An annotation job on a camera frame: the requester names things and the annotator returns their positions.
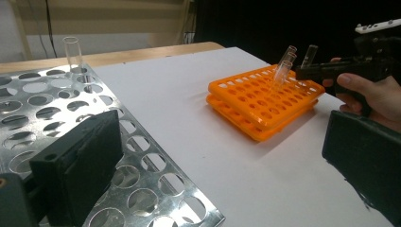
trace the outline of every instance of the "finger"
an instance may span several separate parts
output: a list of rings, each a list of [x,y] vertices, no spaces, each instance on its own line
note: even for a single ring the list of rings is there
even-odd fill
[[[333,84],[334,84],[334,81],[332,79],[324,79],[322,81],[323,87],[331,87],[331,86],[333,86]]]
[[[362,112],[355,112],[355,111],[353,111],[352,108],[350,108],[350,107],[347,106],[346,104],[340,106],[340,111],[342,111],[342,112],[347,112],[347,113],[351,113],[351,114],[362,115]]]
[[[349,94],[336,94],[336,96],[349,107],[350,111],[360,113],[362,111],[362,104]]]
[[[340,74],[337,77],[337,83],[340,86],[358,92],[363,96],[369,96],[376,92],[376,86],[372,81],[355,74]]]
[[[331,59],[330,61],[340,61],[341,60],[341,58],[333,58],[333,59]]]

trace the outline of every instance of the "hand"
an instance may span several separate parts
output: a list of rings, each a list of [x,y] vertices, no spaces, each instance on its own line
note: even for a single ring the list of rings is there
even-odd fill
[[[372,108],[369,118],[395,131],[401,132],[401,86],[393,77],[372,82],[355,74],[338,76],[337,83],[351,91],[365,96]],[[324,80],[323,86],[332,86],[333,80]],[[345,104],[343,112],[361,114],[362,104],[349,94],[336,94]]]

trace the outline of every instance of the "white table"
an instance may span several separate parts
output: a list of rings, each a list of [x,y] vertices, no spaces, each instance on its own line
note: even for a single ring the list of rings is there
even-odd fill
[[[321,96],[314,111],[261,143],[206,103],[209,82],[266,65],[226,48],[95,70],[222,212],[223,226],[392,226],[322,157],[336,98]]]

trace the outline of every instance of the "metal rack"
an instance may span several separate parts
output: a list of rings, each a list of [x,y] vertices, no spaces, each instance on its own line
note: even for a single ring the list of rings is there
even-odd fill
[[[85,118],[117,110],[124,156],[84,226],[219,226],[225,217],[96,72],[87,64],[83,73],[71,71],[64,65],[0,76],[0,173],[26,177],[31,157]]]

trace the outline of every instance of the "clear glass test tube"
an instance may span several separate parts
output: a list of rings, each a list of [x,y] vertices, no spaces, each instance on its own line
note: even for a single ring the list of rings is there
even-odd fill
[[[65,55],[70,65],[70,71],[74,73],[83,73],[83,60],[80,53],[79,40],[76,37],[65,37],[64,42]]]
[[[301,64],[301,68],[312,64],[313,59],[315,58],[316,52],[318,51],[318,48],[319,47],[314,45],[314,44],[311,44],[309,46],[309,48],[306,51],[306,55],[304,57],[304,60],[303,60],[303,62]]]
[[[277,67],[278,67],[278,65],[280,65],[283,61],[286,61],[286,59],[288,58],[288,55],[295,55],[295,52],[297,52],[297,47],[295,47],[295,46],[293,46],[293,45],[290,45],[288,48],[287,48],[287,50],[286,50],[286,52],[284,53],[284,55],[283,55],[283,57],[281,57],[281,60],[277,63]]]
[[[281,91],[291,67],[292,62],[290,61],[282,61],[281,64],[277,65],[270,90]]]

